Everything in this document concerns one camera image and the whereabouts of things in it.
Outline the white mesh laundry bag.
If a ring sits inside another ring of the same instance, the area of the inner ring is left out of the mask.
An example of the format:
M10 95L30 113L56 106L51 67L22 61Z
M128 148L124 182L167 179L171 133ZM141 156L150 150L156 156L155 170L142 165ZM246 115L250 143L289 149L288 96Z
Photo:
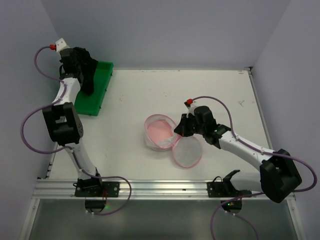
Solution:
M154 142L147 134L148 126L157 120L167 121L172 128L173 137L160 142ZM170 117L163 114L150 115L144 122L144 140L147 147L157 152L171 150L172 159L181 168L195 167L202 158L203 150L200 141L193 137L182 137L174 133L177 124Z

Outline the pink bra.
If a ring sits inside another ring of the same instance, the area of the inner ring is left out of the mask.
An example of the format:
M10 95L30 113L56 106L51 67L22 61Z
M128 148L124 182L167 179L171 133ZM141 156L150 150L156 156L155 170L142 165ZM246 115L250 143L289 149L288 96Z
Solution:
M163 119L152 122L147 127L147 135L150 139L157 143L173 137L171 125Z

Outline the black bra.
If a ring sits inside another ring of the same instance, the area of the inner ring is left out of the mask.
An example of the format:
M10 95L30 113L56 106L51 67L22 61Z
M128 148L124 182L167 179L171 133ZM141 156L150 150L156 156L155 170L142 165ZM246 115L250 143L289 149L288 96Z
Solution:
M83 75L83 81L80 90L87 96L91 96L94 93L94 75L98 61L93 59L85 48L74 47L73 51L79 59L80 68Z

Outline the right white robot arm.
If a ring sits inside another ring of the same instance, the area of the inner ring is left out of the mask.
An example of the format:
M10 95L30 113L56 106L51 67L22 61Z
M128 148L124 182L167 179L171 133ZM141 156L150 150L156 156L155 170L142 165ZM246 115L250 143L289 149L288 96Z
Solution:
M226 175L223 183L229 190L262 192L273 202L280 203L302 183L286 150L274 151L241 140L230 127L217 123L207 106L194 107L182 114L174 132L181 137L201 135L209 145L236 155L257 170L250 174L234 170Z

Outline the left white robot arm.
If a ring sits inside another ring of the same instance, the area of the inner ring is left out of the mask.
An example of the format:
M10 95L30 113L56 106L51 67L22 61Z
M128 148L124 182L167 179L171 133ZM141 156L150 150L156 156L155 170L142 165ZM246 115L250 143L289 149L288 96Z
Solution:
M84 128L74 105L79 92L87 96L94 93L98 62L81 47L65 48L59 54L62 82L53 105L44 108L42 114L51 140L63 147L77 170L76 188L100 188L102 180L83 144Z

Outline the green plastic tray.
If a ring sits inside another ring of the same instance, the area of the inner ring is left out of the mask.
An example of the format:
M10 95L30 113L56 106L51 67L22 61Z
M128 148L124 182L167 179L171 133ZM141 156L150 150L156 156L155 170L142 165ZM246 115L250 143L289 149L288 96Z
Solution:
M98 116L111 76L114 64L112 62L99 61L93 75L94 91L86 95L82 91L77 94L75 109L79 115Z

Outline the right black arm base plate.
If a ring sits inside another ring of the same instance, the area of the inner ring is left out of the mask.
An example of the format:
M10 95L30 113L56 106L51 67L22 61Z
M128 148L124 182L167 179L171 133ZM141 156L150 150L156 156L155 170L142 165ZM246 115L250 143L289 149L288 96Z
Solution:
M215 177L212 181L206 183L206 190L209 198L234 198L243 195L250 195L249 190L236 190L231 184L231 177Z

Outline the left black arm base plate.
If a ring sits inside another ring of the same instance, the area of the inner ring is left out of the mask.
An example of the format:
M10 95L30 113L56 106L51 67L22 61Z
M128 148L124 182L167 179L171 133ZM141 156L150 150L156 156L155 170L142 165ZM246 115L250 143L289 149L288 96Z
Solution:
M119 196L120 183L116 181L102 181L98 178L78 179L73 183L74 195L84 198L117 198Z

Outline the aluminium mounting rail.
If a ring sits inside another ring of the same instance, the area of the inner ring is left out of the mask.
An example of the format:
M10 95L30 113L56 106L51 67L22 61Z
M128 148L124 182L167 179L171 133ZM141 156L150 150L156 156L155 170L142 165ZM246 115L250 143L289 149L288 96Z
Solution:
M32 198L38 200L76 199L76 184L72 179L39 179ZM209 197L207 182L201 180L124 180L117 179L118 197L112 200L218 200Z

